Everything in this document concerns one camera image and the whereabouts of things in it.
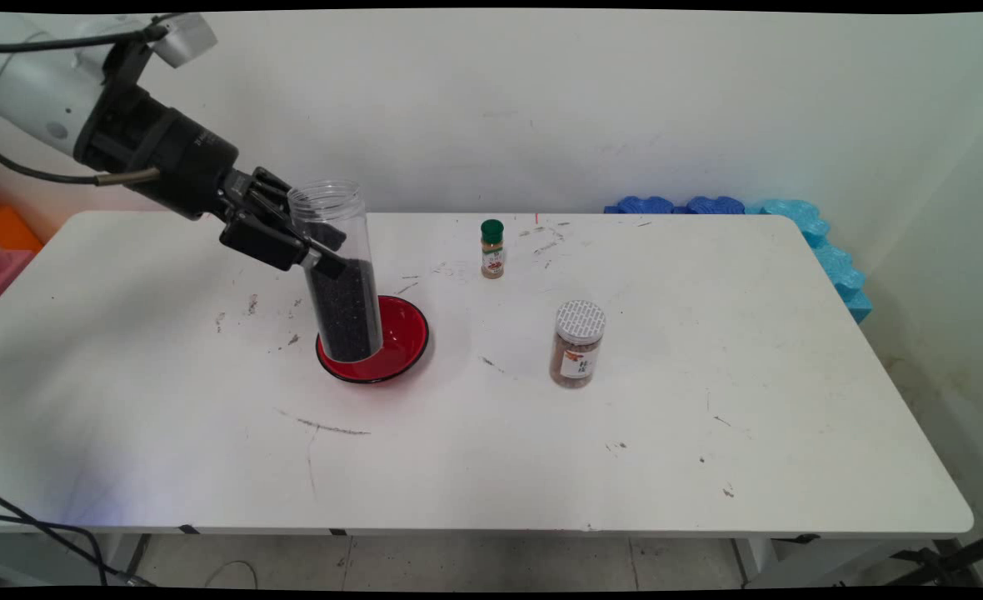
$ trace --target robotic arm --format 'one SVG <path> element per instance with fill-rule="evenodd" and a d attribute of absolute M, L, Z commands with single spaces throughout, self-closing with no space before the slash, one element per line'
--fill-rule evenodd
<path fill-rule="evenodd" d="M 0 117 L 112 175 L 64 178 L 0 155 L 1 163 L 50 181 L 119 183 L 191 220 L 211 213 L 225 223 L 220 240 L 233 250 L 285 271 L 298 263 L 339 276 L 342 234 L 316 240 L 298 231 L 290 186 L 262 167 L 237 171 L 236 147 L 137 85 L 153 53 L 178 68 L 217 44 L 198 12 L 172 12 L 150 26 L 125 15 L 100 17 L 80 33 L 54 39 L 22 16 L 0 12 L 0 42 L 8 42 L 0 43 Z"/>

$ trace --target spice bottle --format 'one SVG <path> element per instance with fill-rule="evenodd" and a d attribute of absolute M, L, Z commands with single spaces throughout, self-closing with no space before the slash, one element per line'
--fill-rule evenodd
<path fill-rule="evenodd" d="M 551 351 L 551 379 L 564 388 L 583 388 L 595 372 L 606 314 L 595 303 L 571 300 L 555 318 L 555 348 Z"/>
<path fill-rule="evenodd" d="M 501 278 L 506 251 L 502 249 L 502 221 L 488 219 L 481 223 L 481 274 Z"/>

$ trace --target red bowl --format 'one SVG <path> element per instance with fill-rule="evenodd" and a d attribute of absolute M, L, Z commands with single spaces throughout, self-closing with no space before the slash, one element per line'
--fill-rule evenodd
<path fill-rule="evenodd" d="M 380 296 L 381 330 L 384 346 L 372 357 L 356 363 L 338 363 L 325 356 L 321 334 L 317 334 L 317 361 L 329 375 L 348 383 L 378 383 L 406 372 L 418 362 L 428 346 L 428 321 L 407 300 Z"/>

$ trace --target silver lid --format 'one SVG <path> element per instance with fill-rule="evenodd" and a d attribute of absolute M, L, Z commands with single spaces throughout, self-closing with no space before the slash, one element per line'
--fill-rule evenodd
<path fill-rule="evenodd" d="M 557 310 L 555 330 L 561 339 L 571 344 L 595 344 L 602 339 L 605 326 L 606 314 L 593 302 L 571 300 Z"/>

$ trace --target white wall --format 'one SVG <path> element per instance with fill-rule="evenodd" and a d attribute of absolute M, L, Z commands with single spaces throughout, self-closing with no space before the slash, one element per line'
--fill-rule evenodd
<path fill-rule="evenodd" d="M 66 34 L 75 17 L 36 15 Z M 142 84 L 287 181 L 376 210 L 598 212 L 628 194 L 806 198 L 867 271 L 981 126 L 983 14 L 213 12 Z M 0 151 L 76 172 L 0 122 Z M 122 189 L 0 189 L 50 235 Z"/>
<path fill-rule="evenodd" d="M 983 536 L 983 129 L 873 270 L 861 326 Z"/>

